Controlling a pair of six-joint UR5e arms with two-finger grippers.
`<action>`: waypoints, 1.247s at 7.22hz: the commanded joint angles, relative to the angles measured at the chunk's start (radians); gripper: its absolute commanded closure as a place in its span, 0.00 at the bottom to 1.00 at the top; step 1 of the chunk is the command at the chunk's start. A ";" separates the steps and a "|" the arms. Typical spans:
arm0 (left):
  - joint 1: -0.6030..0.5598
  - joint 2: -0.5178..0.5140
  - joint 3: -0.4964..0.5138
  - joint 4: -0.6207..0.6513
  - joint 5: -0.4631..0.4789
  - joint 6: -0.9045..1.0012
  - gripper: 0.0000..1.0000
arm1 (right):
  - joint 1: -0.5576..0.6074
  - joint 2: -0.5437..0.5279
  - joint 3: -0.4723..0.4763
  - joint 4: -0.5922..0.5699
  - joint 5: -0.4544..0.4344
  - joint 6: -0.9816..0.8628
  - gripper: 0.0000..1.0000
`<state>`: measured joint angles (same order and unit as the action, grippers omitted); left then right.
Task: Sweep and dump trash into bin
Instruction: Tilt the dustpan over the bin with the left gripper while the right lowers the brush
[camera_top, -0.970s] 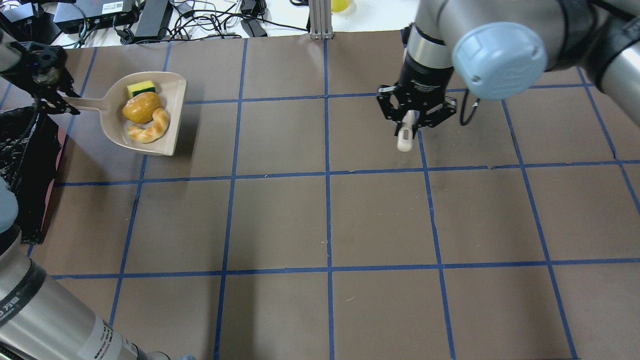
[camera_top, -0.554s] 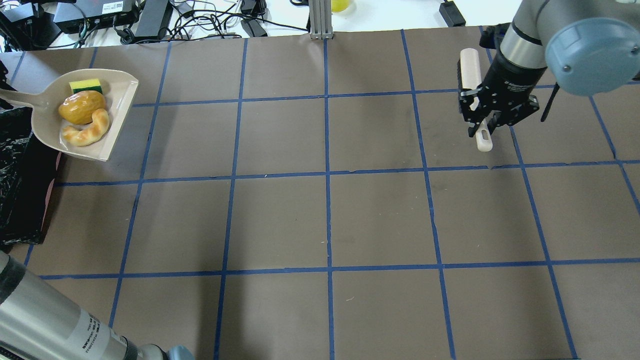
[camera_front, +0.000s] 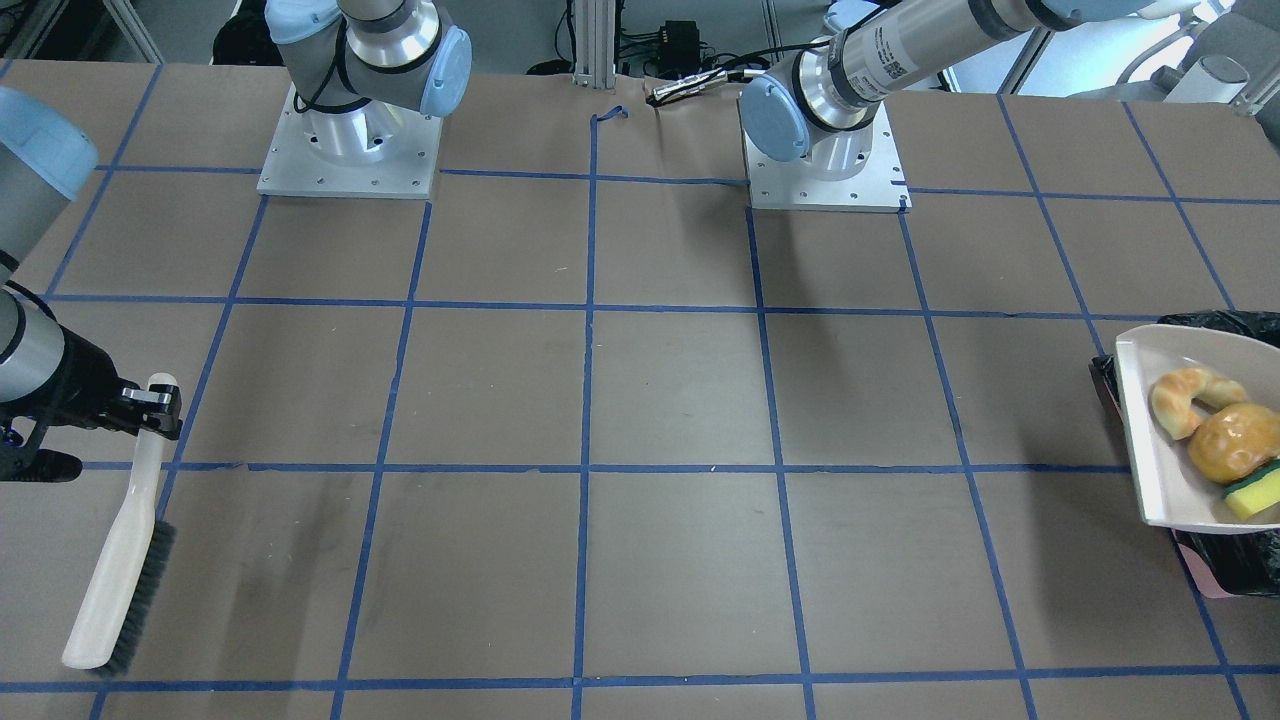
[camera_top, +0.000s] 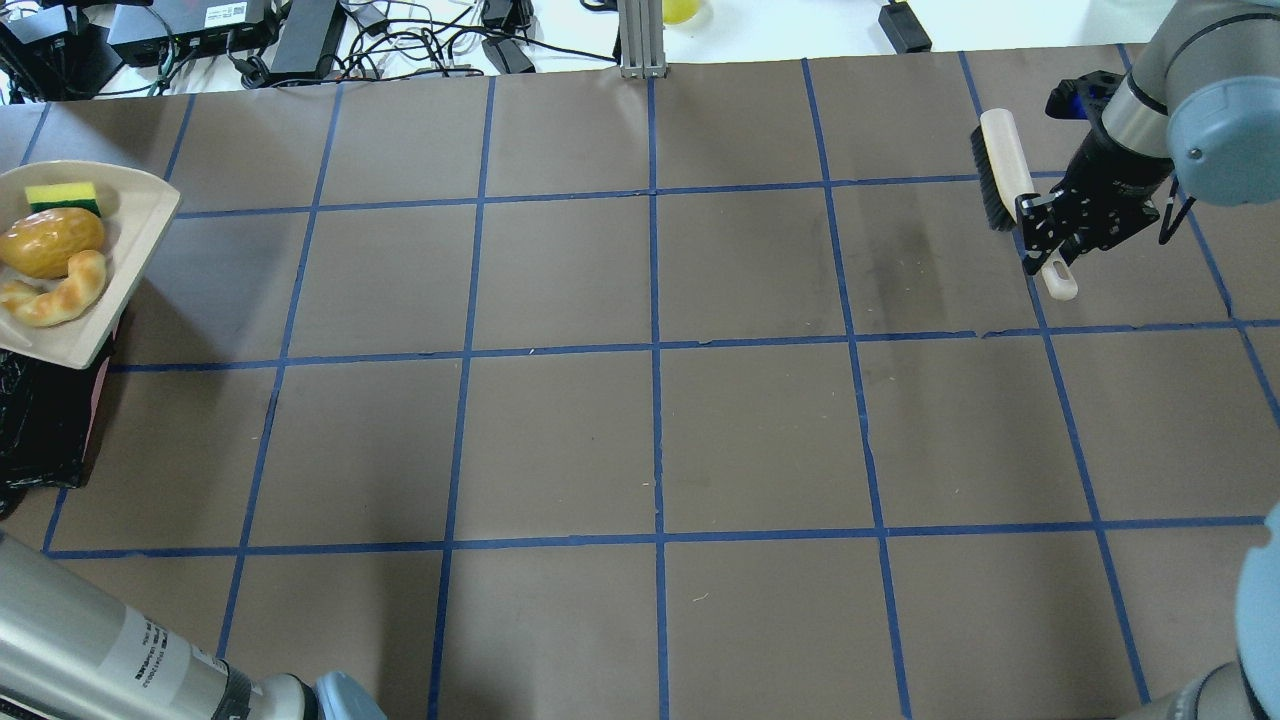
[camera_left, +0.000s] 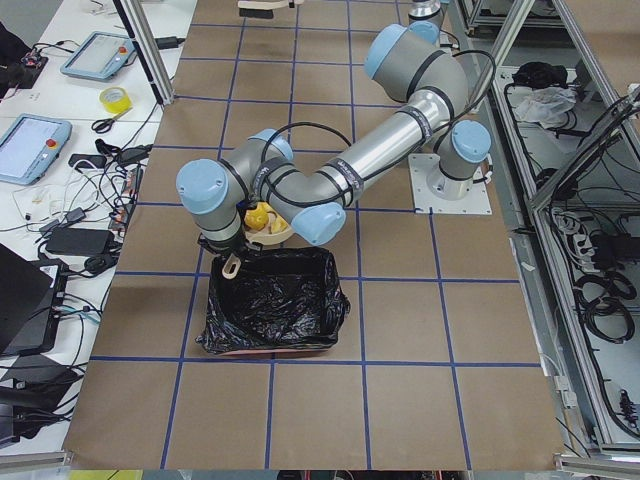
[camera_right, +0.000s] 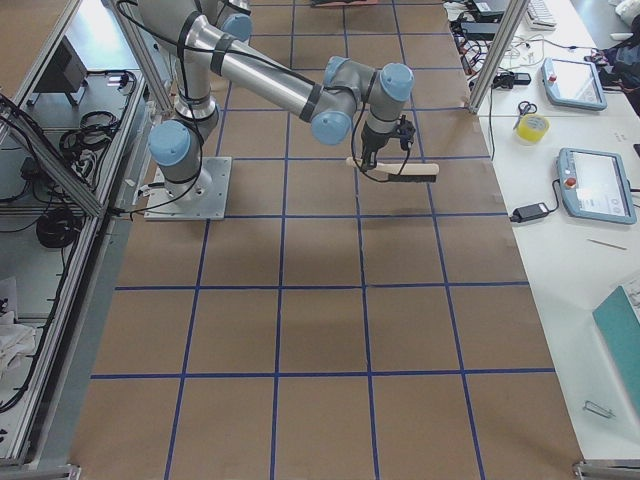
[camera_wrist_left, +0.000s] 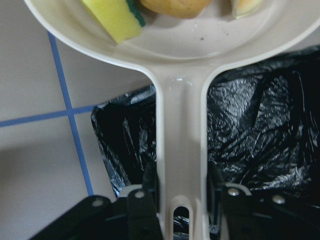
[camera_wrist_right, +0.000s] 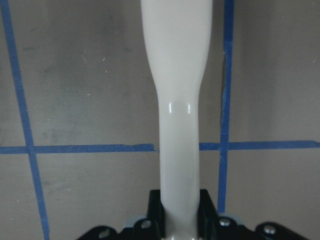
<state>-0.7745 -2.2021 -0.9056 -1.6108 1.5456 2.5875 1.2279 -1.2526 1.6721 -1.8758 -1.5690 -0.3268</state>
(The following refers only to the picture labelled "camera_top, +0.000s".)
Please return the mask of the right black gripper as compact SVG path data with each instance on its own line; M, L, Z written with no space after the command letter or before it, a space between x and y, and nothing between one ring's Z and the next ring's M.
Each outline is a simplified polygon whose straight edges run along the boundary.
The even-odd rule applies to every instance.
M1158 245L1169 245L1196 197L1174 173L1164 105L1134 88L1130 76L1094 70L1062 79L1044 113L1091 128L1051 193L1014 200L1025 274L1038 274L1053 252L1070 266L1085 251L1114 249L1155 223Z

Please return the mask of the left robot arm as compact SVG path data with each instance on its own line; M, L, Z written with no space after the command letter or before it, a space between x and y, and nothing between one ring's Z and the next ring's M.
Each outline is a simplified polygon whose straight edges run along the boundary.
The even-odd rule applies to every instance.
M381 719L352 676L260 680L4 536L5 719Z

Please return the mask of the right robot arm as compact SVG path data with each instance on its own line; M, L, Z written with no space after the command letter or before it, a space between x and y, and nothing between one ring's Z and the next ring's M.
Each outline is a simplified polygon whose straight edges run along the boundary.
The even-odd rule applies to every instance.
M1044 111L1089 128L1064 177L1037 192L1011 111L979 115L972 151L989 227L1021 238L1021 269L1059 301L1073 263L1152 227L1167 243L1197 202L1277 200L1275 1L1176 1L1121 76L1062 79Z

